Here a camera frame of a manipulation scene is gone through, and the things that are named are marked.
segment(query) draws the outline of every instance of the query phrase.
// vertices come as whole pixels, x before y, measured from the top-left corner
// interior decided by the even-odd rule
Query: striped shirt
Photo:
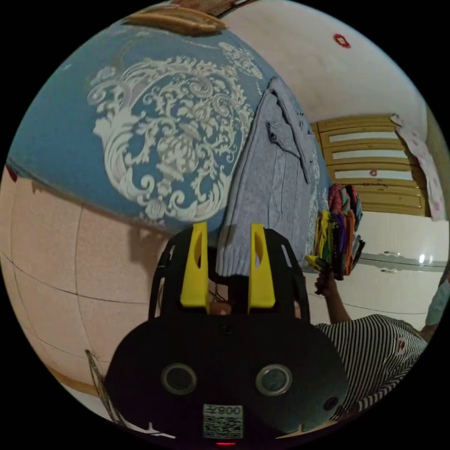
[[[408,323],[378,314],[316,327],[337,348],[349,382],[347,395],[331,420],[362,412],[386,396],[427,346]]]

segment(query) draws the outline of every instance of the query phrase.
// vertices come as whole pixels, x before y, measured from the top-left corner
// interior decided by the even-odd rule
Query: gray sweater
[[[249,275],[252,223],[282,234],[297,259],[305,257],[315,138],[292,96],[276,77],[262,95],[230,190],[217,248],[218,275]]]

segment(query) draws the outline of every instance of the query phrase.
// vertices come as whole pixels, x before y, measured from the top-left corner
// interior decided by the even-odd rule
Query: wooden dresser
[[[333,183],[356,186],[364,211],[429,217],[427,181],[390,115],[311,124]]]

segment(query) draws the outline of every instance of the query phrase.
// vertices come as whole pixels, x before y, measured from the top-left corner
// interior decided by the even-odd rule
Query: bedsheet
[[[121,217],[170,232],[206,220],[218,232],[254,112],[276,75],[229,31],[194,38],[115,23],[43,86],[7,162]],[[331,181],[316,150],[322,210]]]

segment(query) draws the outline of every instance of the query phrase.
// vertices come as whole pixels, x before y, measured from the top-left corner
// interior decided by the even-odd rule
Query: white wall
[[[260,0],[224,21],[278,71],[310,122],[395,112],[426,138],[424,99],[401,69],[353,28],[287,0]],[[352,47],[336,44],[335,34]]]

